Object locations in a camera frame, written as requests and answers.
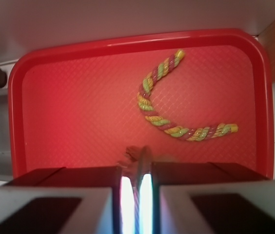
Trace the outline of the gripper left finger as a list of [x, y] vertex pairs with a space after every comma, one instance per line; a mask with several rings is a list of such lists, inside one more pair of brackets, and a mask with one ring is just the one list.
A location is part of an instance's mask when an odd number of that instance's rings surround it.
[[121, 169], [35, 169], [0, 186], [0, 234], [119, 234]]

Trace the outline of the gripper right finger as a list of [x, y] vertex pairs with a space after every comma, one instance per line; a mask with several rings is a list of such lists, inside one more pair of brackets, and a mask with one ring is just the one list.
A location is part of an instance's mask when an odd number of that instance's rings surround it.
[[156, 234], [275, 234], [275, 179], [236, 163], [156, 162]]

